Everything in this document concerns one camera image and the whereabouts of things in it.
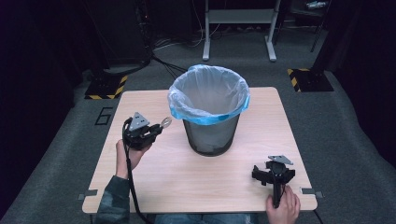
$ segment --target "lap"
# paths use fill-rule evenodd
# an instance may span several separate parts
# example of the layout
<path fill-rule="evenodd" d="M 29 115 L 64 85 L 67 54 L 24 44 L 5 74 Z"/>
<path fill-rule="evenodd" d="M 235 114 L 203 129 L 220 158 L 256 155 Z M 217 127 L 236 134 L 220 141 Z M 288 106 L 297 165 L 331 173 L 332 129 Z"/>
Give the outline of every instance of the lap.
<path fill-rule="evenodd" d="M 257 224 L 257 214 L 163 214 L 155 224 Z"/>

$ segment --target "person's hand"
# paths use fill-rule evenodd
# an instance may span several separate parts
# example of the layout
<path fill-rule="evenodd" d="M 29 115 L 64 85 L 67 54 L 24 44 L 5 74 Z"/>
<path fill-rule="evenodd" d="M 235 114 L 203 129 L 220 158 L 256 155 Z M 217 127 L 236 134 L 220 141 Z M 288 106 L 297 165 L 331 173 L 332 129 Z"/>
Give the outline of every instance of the person's hand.
<path fill-rule="evenodd" d="M 286 186 L 278 208 L 273 206 L 273 196 L 268 195 L 266 201 L 268 220 L 271 224 L 293 224 L 300 213 L 300 207 L 300 199 L 290 186 Z"/>
<path fill-rule="evenodd" d="M 131 160 L 132 169 L 136 167 L 136 165 L 142 159 L 142 156 L 150 149 L 151 144 L 144 147 L 142 150 L 129 150 L 129 159 Z M 123 146 L 122 139 L 119 140 L 116 144 L 117 148 L 117 166 L 116 166 L 116 176 L 124 179 L 128 179 L 128 166 L 126 164 L 126 155 L 125 149 Z"/>

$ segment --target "black trash can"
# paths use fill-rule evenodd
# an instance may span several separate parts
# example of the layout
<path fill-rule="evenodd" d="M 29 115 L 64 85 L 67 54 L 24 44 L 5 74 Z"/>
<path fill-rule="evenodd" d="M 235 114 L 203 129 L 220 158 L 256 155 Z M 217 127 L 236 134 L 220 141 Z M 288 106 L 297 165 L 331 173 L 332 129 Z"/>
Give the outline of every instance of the black trash can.
<path fill-rule="evenodd" d="M 195 65 L 169 89 L 172 116 L 183 119 L 191 148 L 218 156 L 233 142 L 239 115 L 248 108 L 248 84 L 234 71 Z"/>

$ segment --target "sleeve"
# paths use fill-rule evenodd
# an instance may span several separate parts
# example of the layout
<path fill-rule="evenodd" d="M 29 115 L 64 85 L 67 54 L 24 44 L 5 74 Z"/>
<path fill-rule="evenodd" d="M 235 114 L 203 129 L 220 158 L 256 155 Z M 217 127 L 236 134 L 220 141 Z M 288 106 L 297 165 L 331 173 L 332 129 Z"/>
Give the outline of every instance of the sleeve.
<path fill-rule="evenodd" d="M 94 223 L 126 224 L 129 223 L 129 215 L 128 180 L 113 175 L 105 188 Z"/>

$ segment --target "white plastic bag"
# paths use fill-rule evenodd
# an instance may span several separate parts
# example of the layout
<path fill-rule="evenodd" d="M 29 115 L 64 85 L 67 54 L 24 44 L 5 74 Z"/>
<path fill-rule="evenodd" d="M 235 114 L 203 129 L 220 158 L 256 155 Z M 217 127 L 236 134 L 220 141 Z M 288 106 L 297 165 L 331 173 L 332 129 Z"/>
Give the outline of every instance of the white plastic bag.
<path fill-rule="evenodd" d="M 171 114 L 200 125 L 231 119 L 248 108 L 248 84 L 234 71 L 195 65 L 178 77 L 170 87 Z"/>

